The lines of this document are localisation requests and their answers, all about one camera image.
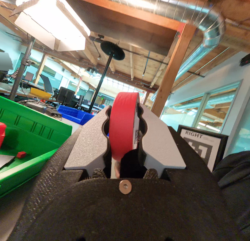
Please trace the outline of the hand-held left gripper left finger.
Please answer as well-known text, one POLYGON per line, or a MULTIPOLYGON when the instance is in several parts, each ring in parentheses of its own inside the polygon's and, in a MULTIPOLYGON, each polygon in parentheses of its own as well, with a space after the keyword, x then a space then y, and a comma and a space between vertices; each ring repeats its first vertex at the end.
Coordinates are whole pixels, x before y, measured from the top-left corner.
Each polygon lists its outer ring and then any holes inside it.
POLYGON ((107 137, 111 106, 106 106, 84 124, 64 165, 65 170, 86 170, 92 177, 94 169, 111 176, 111 149, 107 137))

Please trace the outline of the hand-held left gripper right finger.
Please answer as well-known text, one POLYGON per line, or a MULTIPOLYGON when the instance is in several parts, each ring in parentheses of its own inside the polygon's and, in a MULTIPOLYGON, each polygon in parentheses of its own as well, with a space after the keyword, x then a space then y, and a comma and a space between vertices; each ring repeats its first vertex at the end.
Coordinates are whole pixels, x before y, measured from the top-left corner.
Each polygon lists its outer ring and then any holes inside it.
POLYGON ((165 169, 185 169, 186 164, 163 121, 139 103, 139 163, 161 177, 165 169))

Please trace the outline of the red tape roll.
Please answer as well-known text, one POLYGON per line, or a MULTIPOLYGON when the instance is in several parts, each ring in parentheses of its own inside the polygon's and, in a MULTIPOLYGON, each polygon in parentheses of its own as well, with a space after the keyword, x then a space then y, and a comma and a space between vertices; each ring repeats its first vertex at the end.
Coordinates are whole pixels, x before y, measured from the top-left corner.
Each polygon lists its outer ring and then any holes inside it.
POLYGON ((120 162, 124 155, 138 147, 138 92, 120 92, 111 109, 109 140, 112 158, 120 162))

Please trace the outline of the green plastic bin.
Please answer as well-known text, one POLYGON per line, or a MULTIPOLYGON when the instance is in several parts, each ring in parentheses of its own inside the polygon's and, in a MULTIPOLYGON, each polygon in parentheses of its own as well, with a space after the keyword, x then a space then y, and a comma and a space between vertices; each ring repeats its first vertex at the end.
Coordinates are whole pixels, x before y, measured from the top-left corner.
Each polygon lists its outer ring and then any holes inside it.
POLYGON ((34 178, 48 159, 71 136, 72 126, 1 96, 0 122, 6 125, 1 155, 14 158, 0 171, 0 196, 34 178))

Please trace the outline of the person's right forearm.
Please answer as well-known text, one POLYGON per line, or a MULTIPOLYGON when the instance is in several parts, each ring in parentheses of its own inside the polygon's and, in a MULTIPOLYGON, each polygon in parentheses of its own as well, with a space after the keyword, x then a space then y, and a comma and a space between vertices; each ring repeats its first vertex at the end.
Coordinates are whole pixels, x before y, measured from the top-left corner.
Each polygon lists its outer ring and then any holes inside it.
POLYGON ((230 154, 212 173, 227 201, 240 232, 250 234, 250 151, 230 154))

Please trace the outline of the blue plastic bin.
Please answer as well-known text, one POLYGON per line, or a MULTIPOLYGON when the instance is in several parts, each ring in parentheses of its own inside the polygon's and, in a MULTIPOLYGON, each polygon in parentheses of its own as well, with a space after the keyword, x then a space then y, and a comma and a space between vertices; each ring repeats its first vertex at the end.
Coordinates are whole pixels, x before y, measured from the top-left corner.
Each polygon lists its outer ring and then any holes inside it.
POLYGON ((77 124, 84 125, 91 120, 94 115, 81 111, 75 108, 60 105, 57 111, 62 115, 63 118, 73 121, 77 124))

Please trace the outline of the black hub box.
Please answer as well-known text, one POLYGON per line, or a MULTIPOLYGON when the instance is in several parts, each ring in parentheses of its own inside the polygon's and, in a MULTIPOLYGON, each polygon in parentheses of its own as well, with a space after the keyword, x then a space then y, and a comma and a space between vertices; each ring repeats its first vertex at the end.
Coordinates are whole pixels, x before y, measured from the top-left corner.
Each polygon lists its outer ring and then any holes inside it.
POLYGON ((45 114, 54 118, 62 118, 62 114, 52 108, 46 108, 45 114))

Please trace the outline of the black framed marker sign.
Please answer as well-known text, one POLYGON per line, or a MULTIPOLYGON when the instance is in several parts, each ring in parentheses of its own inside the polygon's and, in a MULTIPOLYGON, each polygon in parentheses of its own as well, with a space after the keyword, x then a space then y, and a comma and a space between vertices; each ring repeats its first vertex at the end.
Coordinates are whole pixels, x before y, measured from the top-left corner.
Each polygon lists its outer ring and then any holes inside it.
POLYGON ((177 133, 201 157, 208 169, 213 172, 223 159, 228 136, 184 125, 178 126, 177 133))

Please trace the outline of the black computer monitor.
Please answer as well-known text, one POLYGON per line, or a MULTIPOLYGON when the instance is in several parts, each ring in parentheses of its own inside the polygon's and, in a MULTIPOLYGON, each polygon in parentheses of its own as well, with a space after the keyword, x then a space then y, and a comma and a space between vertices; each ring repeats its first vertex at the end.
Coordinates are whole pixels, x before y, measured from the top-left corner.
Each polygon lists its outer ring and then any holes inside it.
POLYGON ((65 87, 60 87, 55 101, 61 103, 62 105, 69 105, 73 99, 74 94, 75 91, 67 89, 65 87))

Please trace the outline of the grey power unit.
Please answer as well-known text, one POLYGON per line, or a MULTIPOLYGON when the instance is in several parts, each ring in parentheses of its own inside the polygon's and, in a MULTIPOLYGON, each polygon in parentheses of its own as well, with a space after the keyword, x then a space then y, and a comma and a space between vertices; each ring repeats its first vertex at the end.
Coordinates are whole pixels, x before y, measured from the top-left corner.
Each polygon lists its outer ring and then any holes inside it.
POLYGON ((35 111, 38 111, 40 113, 45 113, 46 109, 47 109, 46 106, 40 105, 39 103, 36 103, 36 102, 31 102, 31 101, 25 102, 24 106, 26 106, 28 108, 31 108, 31 109, 33 109, 35 111))

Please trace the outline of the yellow plastic bin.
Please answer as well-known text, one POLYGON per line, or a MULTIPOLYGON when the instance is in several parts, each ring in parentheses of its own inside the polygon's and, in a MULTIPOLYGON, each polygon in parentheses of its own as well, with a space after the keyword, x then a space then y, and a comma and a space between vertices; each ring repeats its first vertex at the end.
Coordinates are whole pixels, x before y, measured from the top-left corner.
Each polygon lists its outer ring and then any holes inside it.
POLYGON ((50 94, 50 93, 47 93, 45 91, 42 91, 42 90, 39 90, 39 89, 36 89, 33 87, 30 89, 30 93, 35 95, 36 97, 42 98, 42 99, 50 99, 52 96, 52 94, 50 94))

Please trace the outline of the dark slanted board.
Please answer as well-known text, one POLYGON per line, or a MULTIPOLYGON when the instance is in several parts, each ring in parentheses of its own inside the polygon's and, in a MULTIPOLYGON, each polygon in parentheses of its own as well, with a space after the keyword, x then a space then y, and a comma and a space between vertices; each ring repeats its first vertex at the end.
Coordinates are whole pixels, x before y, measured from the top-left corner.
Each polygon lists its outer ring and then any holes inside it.
POLYGON ((46 93, 50 93, 51 95, 54 95, 54 90, 52 88, 52 85, 50 83, 50 80, 47 76, 40 75, 41 79, 43 80, 43 85, 44 85, 44 91, 46 93))

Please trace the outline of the black mat sheet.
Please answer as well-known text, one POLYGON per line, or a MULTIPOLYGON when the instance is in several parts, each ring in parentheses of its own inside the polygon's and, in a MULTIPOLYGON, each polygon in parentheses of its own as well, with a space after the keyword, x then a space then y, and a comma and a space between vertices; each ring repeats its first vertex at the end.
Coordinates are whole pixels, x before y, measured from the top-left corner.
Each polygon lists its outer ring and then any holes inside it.
POLYGON ((11 155, 0 155, 0 169, 11 163, 15 159, 15 156, 11 155))

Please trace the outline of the black floor lamp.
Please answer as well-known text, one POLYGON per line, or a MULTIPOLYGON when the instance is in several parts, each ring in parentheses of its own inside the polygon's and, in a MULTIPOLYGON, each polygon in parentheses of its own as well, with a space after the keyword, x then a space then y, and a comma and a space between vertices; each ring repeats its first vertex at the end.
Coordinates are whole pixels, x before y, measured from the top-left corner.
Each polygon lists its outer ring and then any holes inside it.
POLYGON ((89 109, 88 109, 88 111, 87 111, 88 113, 91 113, 91 111, 92 111, 92 108, 93 108, 93 106, 94 106, 94 103, 95 103, 96 98, 97 98, 97 96, 98 96, 99 90, 100 90, 100 88, 101 88, 101 85, 102 85, 102 83, 103 83, 103 80, 104 80, 104 78, 105 78, 105 76, 106 76, 106 73, 107 73, 107 71, 108 71, 108 68, 109 68, 109 65, 110 65, 110 63, 111 63, 111 60, 112 60, 112 59, 115 59, 115 60, 121 61, 121 60, 123 60, 123 59, 125 58, 125 53, 124 53, 123 49, 120 48, 117 44, 114 44, 114 43, 112 43, 112 42, 103 41, 103 42, 101 43, 101 49, 102 49, 102 51, 103 51, 106 55, 108 55, 108 60, 107 60, 107 63, 106 63, 106 65, 105 65, 105 68, 104 68, 104 71, 103 71, 103 73, 102 73, 102 76, 101 76, 101 78, 100 78, 100 81, 99 81, 99 83, 98 83, 98 86, 97 86, 97 88, 96 88, 96 90, 95 90, 95 93, 94 93, 94 95, 93 95, 91 104, 90 104, 89 109))

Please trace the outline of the silver air duct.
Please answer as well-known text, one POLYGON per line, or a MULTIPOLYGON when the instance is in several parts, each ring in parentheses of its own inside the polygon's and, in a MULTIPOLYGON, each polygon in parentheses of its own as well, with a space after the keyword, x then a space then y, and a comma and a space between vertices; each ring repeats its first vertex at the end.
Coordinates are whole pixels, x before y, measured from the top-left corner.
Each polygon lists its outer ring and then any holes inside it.
POLYGON ((225 19, 214 6, 200 0, 109 0, 135 9, 150 12, 180 23, 195 26, 203 32, 202 43, 182 63, 176 79, 189 71, 223 39, 225 19))

